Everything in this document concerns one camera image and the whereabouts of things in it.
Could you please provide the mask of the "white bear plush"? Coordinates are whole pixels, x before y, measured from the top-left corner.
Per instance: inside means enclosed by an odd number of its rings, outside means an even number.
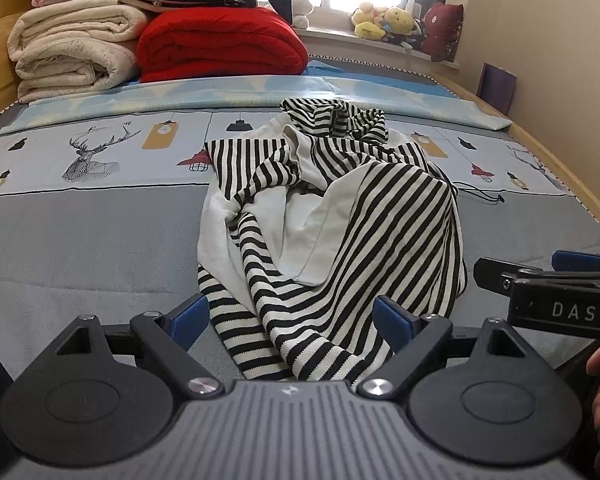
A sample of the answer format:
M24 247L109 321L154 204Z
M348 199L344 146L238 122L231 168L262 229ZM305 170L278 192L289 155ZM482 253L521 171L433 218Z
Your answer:
M310 0L291 0L292 22L296 29L308 29L314 6Z

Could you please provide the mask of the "yellow plush toys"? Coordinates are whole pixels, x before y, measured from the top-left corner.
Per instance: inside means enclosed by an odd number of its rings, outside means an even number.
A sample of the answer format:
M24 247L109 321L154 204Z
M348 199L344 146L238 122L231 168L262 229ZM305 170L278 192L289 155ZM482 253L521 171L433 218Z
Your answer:
M418 49L424 39L417 18L401 8L378 8L362 3L351 15L353 33L360 39Z

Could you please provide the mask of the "light blue patterned blanket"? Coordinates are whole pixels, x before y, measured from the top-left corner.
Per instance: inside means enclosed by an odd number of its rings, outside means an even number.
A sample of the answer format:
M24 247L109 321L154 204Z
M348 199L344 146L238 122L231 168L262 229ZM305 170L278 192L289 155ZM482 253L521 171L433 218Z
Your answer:
M374 76L330 73L180 79L42 99L29 104L11 124L1 128L0 136L67 122L166 110L272 108L294 98L343 100L359 107L377 107L391 115L491 131L512 124L507 118L486 114L474 102L443 94L440 84L411 90L380 84Z

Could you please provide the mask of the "printed deer bed sheet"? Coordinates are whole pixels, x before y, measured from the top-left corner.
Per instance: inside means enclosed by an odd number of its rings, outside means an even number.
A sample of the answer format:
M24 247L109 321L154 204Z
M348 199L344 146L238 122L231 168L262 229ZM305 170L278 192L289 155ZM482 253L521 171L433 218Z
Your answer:
M567 185L499 132L390 120L390 155L422 154L465 191L562 196ZM280 148L316 166L313 141L275 112L128 115L0 134L0 196L88 188L205 185L237 179Z

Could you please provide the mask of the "purple box by wall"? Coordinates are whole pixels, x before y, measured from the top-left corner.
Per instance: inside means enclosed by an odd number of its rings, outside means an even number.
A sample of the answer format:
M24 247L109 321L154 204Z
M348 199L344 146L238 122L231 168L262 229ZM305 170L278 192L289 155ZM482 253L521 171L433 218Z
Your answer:
M477 96L500 113L507 115L512 106L517 76L501 67L484 63Z

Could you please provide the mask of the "black white striped garment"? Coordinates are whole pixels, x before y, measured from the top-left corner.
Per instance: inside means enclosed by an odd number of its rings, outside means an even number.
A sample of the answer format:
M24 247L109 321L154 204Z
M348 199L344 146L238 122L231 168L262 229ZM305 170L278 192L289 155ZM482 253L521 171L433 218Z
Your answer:
M357 384L391 354L376 298L449 316L464 292L456 188L378 108L280 108L204 147L199 288L245 378Z

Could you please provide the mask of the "cream folded blanket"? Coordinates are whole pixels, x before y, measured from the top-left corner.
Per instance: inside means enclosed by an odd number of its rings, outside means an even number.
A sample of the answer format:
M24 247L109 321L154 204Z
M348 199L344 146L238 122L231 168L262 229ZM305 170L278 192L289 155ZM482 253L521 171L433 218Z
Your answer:
M119 0L68 0L23 13L6 42L18 101L102 91L135 78L147 15Z

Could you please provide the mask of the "dark red cat cushion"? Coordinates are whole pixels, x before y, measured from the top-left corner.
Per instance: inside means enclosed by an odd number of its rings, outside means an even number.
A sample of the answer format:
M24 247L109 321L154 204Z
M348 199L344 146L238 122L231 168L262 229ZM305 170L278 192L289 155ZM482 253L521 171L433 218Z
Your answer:
M420 50L428 54L432 62L453 62L463 22L462 4L434 3L422 22L424 39Z

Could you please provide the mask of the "red folded blanket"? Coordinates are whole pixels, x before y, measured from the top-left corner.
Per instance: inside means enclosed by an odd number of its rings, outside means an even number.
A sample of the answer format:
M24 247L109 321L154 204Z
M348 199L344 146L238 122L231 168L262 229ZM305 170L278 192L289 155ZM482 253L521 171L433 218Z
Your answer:
M308 50L277 13L261 8L198 8L154 18L136 46L140 80L300 75Z

